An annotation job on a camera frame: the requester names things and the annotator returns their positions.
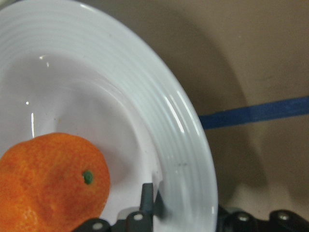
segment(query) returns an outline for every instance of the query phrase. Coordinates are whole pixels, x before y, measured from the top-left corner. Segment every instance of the blue tape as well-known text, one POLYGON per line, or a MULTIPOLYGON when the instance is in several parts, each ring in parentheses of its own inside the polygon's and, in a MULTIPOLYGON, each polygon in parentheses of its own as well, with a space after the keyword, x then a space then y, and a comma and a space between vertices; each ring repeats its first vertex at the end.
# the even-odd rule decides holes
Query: blue tape
POLYGON ((276 101, 200 116, 205 130, 309 114, 309 97, 276 101))

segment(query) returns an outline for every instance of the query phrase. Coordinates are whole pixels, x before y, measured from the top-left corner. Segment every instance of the metal screw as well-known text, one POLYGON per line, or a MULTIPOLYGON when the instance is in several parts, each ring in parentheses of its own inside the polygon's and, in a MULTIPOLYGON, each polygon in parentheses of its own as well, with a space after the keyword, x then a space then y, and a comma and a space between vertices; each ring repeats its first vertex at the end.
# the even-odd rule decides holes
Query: metal screw
POLYGON ((103 228, 103 224, 102 224, 101 222, 97 222, 97 223, 95 223, 95 224, 92 225, 92 229, 93 229, 94 231, 98 231, 98 230, 100 230, 100 229, 102 229, 102 228, 103 228))
POLYGON ((285 212, 279 212, 278 213, 278 218, 280 220, 286 221, 286 220, 290 219, 290 216, 287 213, 285 213, 285 212))
POLYGON ((136 221, 140 221, 143 219, 143 214, 136 214, 133 216, 134 220, 136 221))
POLYGON ((249 215, 245 213, 239 213, 237 216, 238 220, 240 221, 249 221, 249 215))

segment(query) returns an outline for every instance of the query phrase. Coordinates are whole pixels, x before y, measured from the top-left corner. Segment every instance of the bolt head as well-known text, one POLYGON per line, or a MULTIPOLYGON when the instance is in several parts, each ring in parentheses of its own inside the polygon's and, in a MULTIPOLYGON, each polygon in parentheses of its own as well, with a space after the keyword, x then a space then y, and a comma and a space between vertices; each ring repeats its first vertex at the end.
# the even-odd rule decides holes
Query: bolt head
POLYGON ((249 219, 250 219, 249 215, 246 214, 246 213, 239 213, 239 214, 237 215, 237 218, 238 218, 238 220, 240 220, 240 221, 249 221, 249 219))
POLYGON ((285 212, 279 212, 278 213, 278 218, 280 220, 282 220, 282 221, 287 221, 287 220, 290 219, 290 216, 287 213, 285 213, 285 212))

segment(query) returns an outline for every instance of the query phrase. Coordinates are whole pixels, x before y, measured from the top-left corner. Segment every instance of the white ceramic plate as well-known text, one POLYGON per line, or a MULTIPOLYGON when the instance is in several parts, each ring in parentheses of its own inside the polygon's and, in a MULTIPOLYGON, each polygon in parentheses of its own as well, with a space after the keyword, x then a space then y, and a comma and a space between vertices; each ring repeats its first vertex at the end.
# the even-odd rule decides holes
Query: white ceramic plate
POLYGON ((155 232, 214 231, 215 172, 191 102, 148 45, 105 13, 65 0, 1 10, 0 109, 1 154, 55 131, 101 149, 112 181, 101 216, 111 223, 153 182, 167 211, 155 232))

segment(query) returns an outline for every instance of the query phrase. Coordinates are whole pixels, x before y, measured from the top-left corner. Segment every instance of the orange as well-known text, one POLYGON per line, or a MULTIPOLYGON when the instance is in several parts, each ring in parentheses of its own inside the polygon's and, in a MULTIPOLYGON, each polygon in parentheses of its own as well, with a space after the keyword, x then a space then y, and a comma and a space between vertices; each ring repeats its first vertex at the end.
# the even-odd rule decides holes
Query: orange
POLYGON ((99 217, 110 191, 104 156, 89 141, 52 133, 0 159, 0 231, 70 232, 99 217))

